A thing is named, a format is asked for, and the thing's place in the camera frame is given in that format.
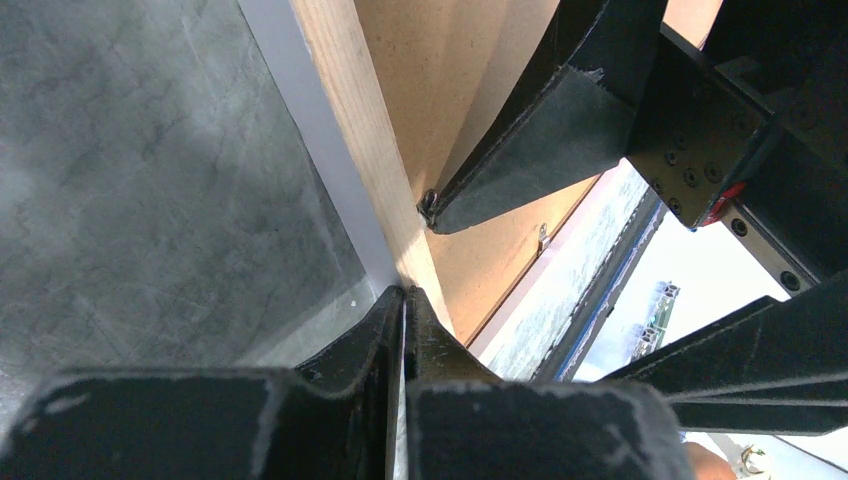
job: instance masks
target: wooden edge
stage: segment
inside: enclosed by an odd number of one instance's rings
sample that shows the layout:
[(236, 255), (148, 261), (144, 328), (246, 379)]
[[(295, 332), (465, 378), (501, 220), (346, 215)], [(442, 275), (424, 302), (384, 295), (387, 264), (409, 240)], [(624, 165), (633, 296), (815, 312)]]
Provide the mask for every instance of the wooden edge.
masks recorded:
[(375, 294), (427, 292), (454, 332), (353, 0), (239, 0)]
[[(595, 188), (602, 176), (603, 175), (598, 175), (592, 179), (593, 181), (591, 185), (586, 187), (586, 190), (583, 191), (577, 202), (575, 202), (574, 205), (572, 205), (571, 208), (569, 208), (568, 211), (565, 212), (565, 215), (562, 216), (562, 220), (560, 220), (559, 223), (557, 223), (557, 225), (550, 230), (549, 235), (551, 239), (555, 239), (557, 235), (559, 235), (559, 232), (562, 231), (562, 228), (568, 223), (577, 208), (579, 208), (580, 205), (583, 204), (583, 201), (586, 200), (586, 197), (589, 195), (589, 192), (591, 192), (592, 189)], [(540, 259), (534, 257), (527, 262), (527, 265), (524, 266), (524, 268), (521, 270), (515, 280), (513, 280), (513, 282), (509, 285), (509, 288), (507, 288), (503, 295), (501, 295), (501, 298), (498, 300), (495, 306), (493, 306), (486, 314), (485, 319), (480, 323), (480, 325), (476, 329), (474, 329), (474, 332), (471, 333), (471, 336), (468, 338), (468, 341), (465, 342), (466, 348), (468, 348), (472, 343), (477, 340), (477, 337), (480, 336), (480, 333), (489, 325), (489, 322), (492, 320), (492, 318), (494, 318), (495, 314), (504, 306), (506, 300), (510, 298), (513, 292), (515, 292), (515, 289), (518, 288), (519, 285), (521, 285), (521, 282), (530, 272), (530, 269), (533, 268), (533, 265), (535, 265), (536, 262), (539, 260)]]
[(556, 256), (572, 255), (574, 249), (569, 248), (572, 234), (585, 222), (597, 222), (599, 211), (609, 200), (610, 187), (615, 183), (618, 176), (627, 175), (627, 172), (619, 166), (601, 175), (556, 236), (551, 239), (548, 249), (527, 270), (527, 273), (504, 299), (500, 308), (468, 346), (471, 354), (484, 365), (488, 365), (500, 348), (512, 338), (518, 326), (517, 323), (522, 318), (515, 313), (519, 310), (527, 293), (543, 278), (545, 270), (553, 263), (552, 261)]

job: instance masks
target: wooden strip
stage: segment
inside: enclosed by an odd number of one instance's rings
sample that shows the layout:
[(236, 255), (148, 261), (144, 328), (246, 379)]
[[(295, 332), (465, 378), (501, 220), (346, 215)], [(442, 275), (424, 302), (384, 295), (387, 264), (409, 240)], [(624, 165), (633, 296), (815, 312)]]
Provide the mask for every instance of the wooden strip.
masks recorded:
[[(369, 278), (375, 273), (372, 282), (391, 283), (379, 263), (384, 245), (395, 278), (422, 287), (453, 332), (353, 1), (240, 4)], [(372, 256), (377, 260), (369, 270)]]

